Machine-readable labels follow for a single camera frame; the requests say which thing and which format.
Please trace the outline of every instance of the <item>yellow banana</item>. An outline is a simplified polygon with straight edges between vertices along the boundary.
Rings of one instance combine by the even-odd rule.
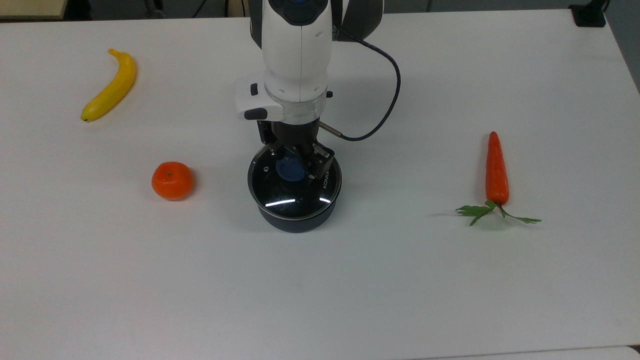
[[[127,95],[136,79],[136,62],[131,55],[109,49],[109,54],[118,60],[118,72],[113,80],[96,95],[85,107],[80,115],[84,121],[94,121],[111,110]]]

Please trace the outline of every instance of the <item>orange carrot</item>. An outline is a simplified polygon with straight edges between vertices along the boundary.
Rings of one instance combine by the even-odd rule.
[[[502,208],[509,201],[509,180],[507,179],[507,169],[504,166],[502,147],[500,139],[495,131],[489,134],[489,149],[486,153],[486,175],[484,178],[484,191],[486,193],[486,206],[465,205],[456,209],[458,214],[465,217],[474,217],[469,226],[475,224],[481,217],[489,214],[495,208],[500,210],[503,218],[511,217],[522,221],[525,224],[535,224],[540,222],[536,218],[514,217]]]
[[[484,179],[486,199],[496,205],[505,205],[509,201],[509,180],[504,166],[500,139],[495,131],[489,134],[489,149],[486,154],[486,177]]]

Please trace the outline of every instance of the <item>carrot leaves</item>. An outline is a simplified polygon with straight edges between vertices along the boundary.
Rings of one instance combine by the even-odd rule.
[[[475,224],[481,217],[489,214],[495,208],[498,208],[500,210],[500,214],[502,214],[503,218],[511,217],[511,218],[516,219],[516,220],[522,221],[525,224],[536,224],[538,222],[541,222],[540,219],[536,219],[536,218],[514,217],[513,215],[510,215],[509,213],[504,211],[504,209],[502,208],[501,205],[498,205],[498,204],[494,203],[491,200],[487,200],[486,202],[484,202],[484,204],[486,206],[465,205],[465,206],[463,206],[461,208],[456,209],[456,211],[458,212],[458,214],[460,214],[460,215],[462,215],[464,217],[474,217],[474,219],[471,220],[471,224],[469,224],[469,226],[472,226],[473,224]]]

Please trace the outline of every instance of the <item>black pot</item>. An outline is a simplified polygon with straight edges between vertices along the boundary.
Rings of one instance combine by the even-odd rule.
[[[271,225],[288,233],[304,233],[333,212],[342,174],[334,158],[323,178],[307,184],[303,170],[287,159],[291,160],[277,159],[268,146],[263,147],[249,166],[249,191]]]

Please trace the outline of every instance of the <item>tangerine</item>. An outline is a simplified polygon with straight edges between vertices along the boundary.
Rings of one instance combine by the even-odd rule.
[[[189,167],[178,161],[160,164],[151,177],[151,187],[160,197],[179,201],[193,190],[193,174]]]

